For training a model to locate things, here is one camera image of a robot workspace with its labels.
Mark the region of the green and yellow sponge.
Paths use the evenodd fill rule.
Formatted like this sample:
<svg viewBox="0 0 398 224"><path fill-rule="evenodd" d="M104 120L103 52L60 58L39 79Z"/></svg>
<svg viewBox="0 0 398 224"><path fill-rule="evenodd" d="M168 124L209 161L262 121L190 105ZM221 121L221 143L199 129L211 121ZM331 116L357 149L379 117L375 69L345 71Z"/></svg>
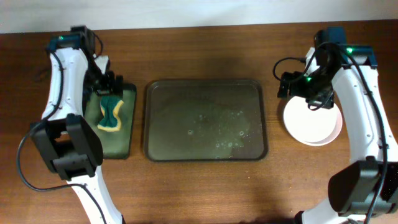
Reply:
<svg viewBox="0 0 398 224"><path fill-rule="evenodd" d="M116 132L121 129L119 111L124 104L118 96L103 96L100 100L100 110L103 118L97 124L97 128L106 132Z"/></svg>

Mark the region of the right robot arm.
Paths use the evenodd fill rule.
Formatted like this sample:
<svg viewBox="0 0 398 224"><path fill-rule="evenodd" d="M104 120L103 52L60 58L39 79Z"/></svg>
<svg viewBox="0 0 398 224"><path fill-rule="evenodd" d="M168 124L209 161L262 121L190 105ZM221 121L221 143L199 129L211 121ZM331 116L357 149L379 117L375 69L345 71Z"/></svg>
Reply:
<svg viewBox="0 0 398 224"><path fill-rule="evenodd" d="M283 122L309 146L346 128L349 166L331 177L327 198L298 212L295 223L369 223L397 211L397 141L381 100L372 48L326 42L312 47L302 72L280 77Z"/></svg>

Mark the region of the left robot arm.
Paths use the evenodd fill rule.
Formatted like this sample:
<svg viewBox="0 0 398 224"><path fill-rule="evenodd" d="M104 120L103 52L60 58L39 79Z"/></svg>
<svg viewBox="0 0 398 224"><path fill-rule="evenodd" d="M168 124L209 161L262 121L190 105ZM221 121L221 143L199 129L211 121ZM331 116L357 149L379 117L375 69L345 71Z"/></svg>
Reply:
<svg viewBox="0 0 398 224"><path fill-rule="evenodd" d="M83 95L103 77L95 55L96 35L74 32L53 38L50 91L40 121L28 132L45 165L66 183L46 191L71 188L91 223L124 223L102 174L99 137L83 117Z"/></svg>

